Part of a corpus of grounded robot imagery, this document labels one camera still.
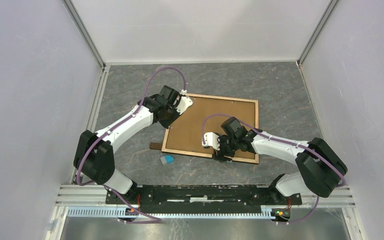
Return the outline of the aluminium corner post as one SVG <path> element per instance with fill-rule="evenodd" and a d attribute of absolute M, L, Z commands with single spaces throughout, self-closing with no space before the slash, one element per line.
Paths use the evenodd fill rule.
<path fill-rule="evenodd" d="M 103 60 L 101 54 L 99 53 L 99 50 L 96 47 L 89 31 L 87 30 L 86 25 L 83 22 L 77 8 L 75 7 L 74 2 L 72 0 L 62 0 L 62 3 L 65 5 L 70 17 L 72 18 L 74 24 L 76 25 L 76 28 L 79 31 L 80 35 L 82 36 L 83 40 L 85 41 L 88 49 L 92 53 L 96 63 L 101 68 L 105 68 L 106 63 Z"/>
<path fill-rule="evenodd" d="M 330 0 L 328 2 L 327 7 L 325 8 L 325 10 L 324 10 L 323 14 L 321 15 L 315 29 L 313 30 L 309 40 L 307 41 L 303 51 L 301 52 L 299 58 L 296 61 L 299 68 L 302 67 L 303 63 L 307 59 L 313 46 L 315 45 L 315 43 L 318 40 L 319 36 L 321 35 L 322 31 L 324 30 L 324 27 L 328 23 L 331 15 L 335 11 L 339 2 L 340 2 L 340 0 Z"/>

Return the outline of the small brown wooden block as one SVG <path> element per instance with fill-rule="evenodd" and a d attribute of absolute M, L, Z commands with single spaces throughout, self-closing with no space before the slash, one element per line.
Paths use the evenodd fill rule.
<path fill-rule="evenodd" d="M 157 143 L 157 142 L 151 142 L 149 144 L 149 149 L 151 150 L 158 150 L 158 151 L 161 151 L 163 148 L 163 144 L 162 143 Z"/>

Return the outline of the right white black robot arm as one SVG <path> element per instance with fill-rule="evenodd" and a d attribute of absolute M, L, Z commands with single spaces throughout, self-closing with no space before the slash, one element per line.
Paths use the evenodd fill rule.
<path fill-rule="evenodd" d="M 333 190 L 346 184 L 348 168 L 325 140 L 292 140 L 269 134 L 229 116 L 221 124 L 223 134 L 202 132 L 204 148 L 212 148 L 214 160 L 228 162 L 237 151 L 274 157 L 298 168 L 290 174 L 281 174 L 272 182 L 269 199 L 282 204 L 290 196 L 311 192 L 328 198 Z"/>

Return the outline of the aluminium front rail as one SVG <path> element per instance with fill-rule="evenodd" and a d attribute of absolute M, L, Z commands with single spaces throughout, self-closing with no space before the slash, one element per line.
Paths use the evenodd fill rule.
<path fill-rule="evenodd" d="M 61 185 L 56 197 L 56 207 L 106 207 L 107 191 L 102 186 Z M 355 208 L 349 187 L 340 187 L 328 198 L 320 198 L 319 208 Z"/>

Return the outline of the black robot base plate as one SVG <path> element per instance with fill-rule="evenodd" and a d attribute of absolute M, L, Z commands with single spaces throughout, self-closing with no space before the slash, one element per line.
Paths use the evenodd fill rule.
<path fill-rule="evenodd" d="M 283 196 L 267 185 L 142 185 L 118 197 L 106 188 L 106 204 L 127 201 L 146 214 L 256 214 L 262 206 L 300 206 L 299 193 Z"/>

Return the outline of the left aluminium corner post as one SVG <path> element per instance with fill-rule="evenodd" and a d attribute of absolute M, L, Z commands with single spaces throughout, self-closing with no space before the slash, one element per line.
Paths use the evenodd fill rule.
<path fill-rule="evenodd" d="M 62 0 L 62 3 L 65 5 L 70 17 L 72 18 L 74 24 L 76 25 L 76 28 L 79 31 L 80 35 L 82 36 L 83 40 L 85 41 L 88 49 L 92 53 L 96 63 L 101 68 L 105 68 L 106 63 L 103 60 L 101 54 L 99 53 L 99 50 L 96 47 L 89 31 L 87 30 L 86 25 L 83 22 L 77 8 L 75 7 L 74 2 L 72 0 Z"/>

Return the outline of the right aluminium corner post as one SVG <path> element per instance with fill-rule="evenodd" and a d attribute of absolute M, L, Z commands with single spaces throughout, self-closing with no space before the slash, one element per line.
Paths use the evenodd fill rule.
<path fill-rule="evenodd" d="M 299 68 L 302 67 L 303 63 L 307 59 L 313 46 L 315 45 L 315 43 L 318 40 L 319 36 L 321 35 L 322 31 L 324 30 L 324 27 L 328 23 L 331 15 L 335 11 L 339 2 L 340 2 L 340 0 L 330 0 L 328 2 L 327 7 L 325 8 L 325 10 L 324 10 L 323 14 L 321 15 L 315 29 L 313 30 L 309 40 L 307 41 L 303 51 L 301 52 L 299 58 L 296 61 Z"/>

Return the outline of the blue grey eraser block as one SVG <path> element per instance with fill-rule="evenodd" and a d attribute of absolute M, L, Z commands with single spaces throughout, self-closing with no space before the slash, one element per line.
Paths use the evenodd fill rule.
<path fill-rule="evenodd" d="M 170 165 L 175 162 L 175 159 L 170 155 L 164 155 L 160 158 L 162 165 Z"/>

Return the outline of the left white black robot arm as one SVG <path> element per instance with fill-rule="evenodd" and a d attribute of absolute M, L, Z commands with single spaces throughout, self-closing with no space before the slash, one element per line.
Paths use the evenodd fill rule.
<path fill-rule="evenodd" d="M 78 141 L 73 165 L 92 182 L 118 192 L 125 204 L 137 198 L 136 183 L 115 167 L 115 152 L 140 130 L 159 123 L 167 129 L 193 100 L 186 91 L 165 85 L 158 94 L 146 96 L 125 116 L 96 132 L 84 131 Z"/>

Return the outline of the black picture frame with photo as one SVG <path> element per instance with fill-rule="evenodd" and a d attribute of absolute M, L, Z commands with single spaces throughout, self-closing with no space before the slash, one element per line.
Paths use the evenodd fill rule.
<path fill-rule="evenodd" d="M 202 146 L 203 133 L 224 135 L 221 125 L 231 116 L 259 127 L 258 100 L 193 93 L 188 96 L 193 104 L 165 131 L 163 153 L 210 159 L 214 150 Z"/>

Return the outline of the left aluminium floor rail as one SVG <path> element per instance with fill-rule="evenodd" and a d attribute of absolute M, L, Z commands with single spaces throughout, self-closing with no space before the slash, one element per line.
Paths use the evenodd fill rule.
<path fill-rule="evenodd" d="M 97 119 L 99 116 L 99 111 L 100 111 L 107 79 L 109 76 L 110 68 L 111 68 L 111 65 L 109 64 L 102 69 L 102 72 L 99 75 L 99 80 L 95 86 L 92 102 L 90 105 L 90 111 L 89 111 L 89 115 L 86 123 L 86 129 L 91 132 L 95 132 Z"/>

